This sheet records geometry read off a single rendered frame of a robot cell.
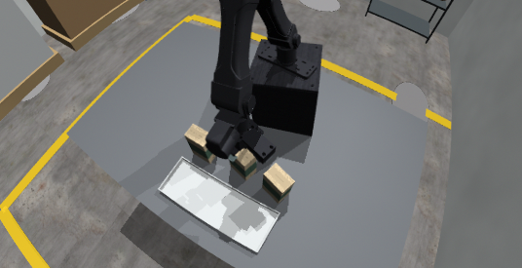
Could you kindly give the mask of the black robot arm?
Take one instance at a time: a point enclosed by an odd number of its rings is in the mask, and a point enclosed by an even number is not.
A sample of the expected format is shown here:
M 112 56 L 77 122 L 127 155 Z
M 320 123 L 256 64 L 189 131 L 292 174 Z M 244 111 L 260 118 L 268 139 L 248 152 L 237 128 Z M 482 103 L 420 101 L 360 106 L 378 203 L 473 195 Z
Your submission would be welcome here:
M 246 147 L 259 163 L 264 164 L 273 157 L 276 146 L 258 132 L 258 125 L 249 118 L 256 104 L 249 71 L 249 47 L 255 11 L 265 23 L 267 39 L 272 44 L 259 52 L 258 57 L 304 79 L 310 78 L 317 65 L 296 56 L 301 36 L 297 33 L 296 25 L 286 16 L 280 0 L 219 2 L 219 53 L 210 97 L 219 112 L 205 137 L 205 147 L 221 159 L 228 159 L 234 147 L 239 151 Z

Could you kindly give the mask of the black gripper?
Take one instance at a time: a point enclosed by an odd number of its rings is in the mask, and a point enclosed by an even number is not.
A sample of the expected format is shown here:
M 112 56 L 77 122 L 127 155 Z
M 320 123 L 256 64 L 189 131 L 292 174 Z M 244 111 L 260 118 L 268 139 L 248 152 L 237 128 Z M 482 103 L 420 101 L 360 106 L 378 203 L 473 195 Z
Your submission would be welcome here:
M 250 126 L 249 126 L 250 128 Z M 247 131 L 249 130 L 249 128 L 247 129 Z M 245 134 L 247 131 L 245 131 L 244 133 L 242 134 Z M 258 127 L 258 132 L 261 133 L 261 134 L 264 134 L 264 132 Z M 229 160 L 233 163 L 236 159 L 238 159 L 238 157 L 236 156 L 236 154 L 240 152 L 236 147 L 234 147 L 233 151 L 231 152 L 230 156 L 229 156 Z

